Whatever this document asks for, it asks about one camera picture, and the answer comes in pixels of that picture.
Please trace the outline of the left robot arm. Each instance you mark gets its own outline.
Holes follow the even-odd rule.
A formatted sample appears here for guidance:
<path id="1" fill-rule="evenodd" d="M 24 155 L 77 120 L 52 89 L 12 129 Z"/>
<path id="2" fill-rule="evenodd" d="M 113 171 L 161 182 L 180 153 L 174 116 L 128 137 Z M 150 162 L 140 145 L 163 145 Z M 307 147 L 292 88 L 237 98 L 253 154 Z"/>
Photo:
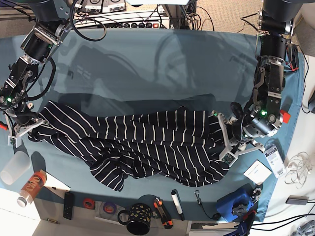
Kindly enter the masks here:
<path id="1" fill-rule="evenodd" d="M 282 90 L 285 87 L 284 65 L 298 66 L 298 52 L 292 49 L 291 38 L 294 18 L 304 0 L 265 0 L 258 14 L 256 52 L 257 66 L 253 89 L 244 107 L 232 102 L 235 115 L 226 120 L 218 117 L 223 134 L 224 149 L 219 159 L 232 163 L 239 155 L 259 150 L 264 146 L 255 141 L 258 137 L 271 137 L 281 128 L 284 116 L 281 114 Z"/>

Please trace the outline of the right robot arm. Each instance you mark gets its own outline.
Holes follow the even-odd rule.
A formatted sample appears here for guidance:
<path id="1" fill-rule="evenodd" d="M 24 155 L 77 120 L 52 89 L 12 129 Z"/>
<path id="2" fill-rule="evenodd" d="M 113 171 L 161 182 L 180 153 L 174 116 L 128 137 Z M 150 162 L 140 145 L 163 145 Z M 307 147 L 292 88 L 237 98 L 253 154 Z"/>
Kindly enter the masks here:
<path id="1" fill-rule="evenodd" d="M 56 72 L 52 55 L 71 30 L 74 10 L 71 0 L 23 0 L 21 3 L 33 12 L 35 25 L 21 44 L 24 54 L 12 65 L 0 89 L 0 110 L 8 123 L 10 143 L 18 142 L 24 134 L 44 123 L 27 102 L 38 100 L 48 91 Z M 44 92 L 29 98 L 28 91 L 40 76 L 38 67 L 47 62 L 52 66 L 49 82 Z"/>

